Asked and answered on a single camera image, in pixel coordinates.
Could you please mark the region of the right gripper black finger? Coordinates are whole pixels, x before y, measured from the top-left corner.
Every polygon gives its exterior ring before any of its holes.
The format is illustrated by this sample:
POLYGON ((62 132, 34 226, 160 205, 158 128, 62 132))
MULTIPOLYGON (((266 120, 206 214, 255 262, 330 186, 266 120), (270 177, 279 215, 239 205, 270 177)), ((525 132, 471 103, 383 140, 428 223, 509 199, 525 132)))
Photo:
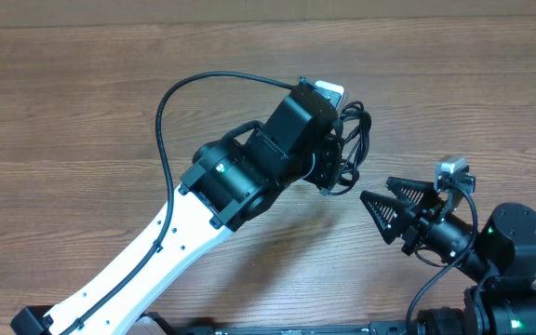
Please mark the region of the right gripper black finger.
POLYGON ((410 226, 412 203, 406 198, 390 197, 363 191, 360 200, 371 215, 382 239, 388 245, 410 226))
POLYGON ((415 205, 422 205, 427 202, 436 201, 438 192, 434 184, 430 181, 415 181, 397 177, 389 177, 386 186, 397 199, 410 201, 415 205))

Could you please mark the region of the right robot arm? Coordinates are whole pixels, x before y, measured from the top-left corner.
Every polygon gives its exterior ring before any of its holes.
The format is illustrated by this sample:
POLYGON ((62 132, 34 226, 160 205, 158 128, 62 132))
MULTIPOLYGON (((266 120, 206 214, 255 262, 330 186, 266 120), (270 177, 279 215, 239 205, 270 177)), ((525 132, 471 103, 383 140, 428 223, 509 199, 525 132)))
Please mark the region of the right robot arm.
POLYGON ((475 177, 442 174, 436 181, 391 177, 391 195, 369 191, 360 200, 382 239, 403 240, 406 255, 430 251, 438 273, 415 295, 407 334, 536 334, 536 211, 502 203, 481 224, 472 194, 475 177), (473 281, 464 307, 418 310, 424 293, 456 269, 473 281))

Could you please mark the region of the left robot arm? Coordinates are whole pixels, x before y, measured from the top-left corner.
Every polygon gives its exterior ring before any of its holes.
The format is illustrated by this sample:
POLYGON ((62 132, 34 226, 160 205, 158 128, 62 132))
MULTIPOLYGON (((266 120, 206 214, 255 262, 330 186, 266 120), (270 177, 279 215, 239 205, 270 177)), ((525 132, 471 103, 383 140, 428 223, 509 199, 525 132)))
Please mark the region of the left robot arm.
POLYGON ((266 122, 249 121, 194 154, 151 223, 88 284, 26 306, 17 334, 125 334, 185 269, 267 211, 291 183, 327 194, 340 177, 343 87, 300 82, 266 122))

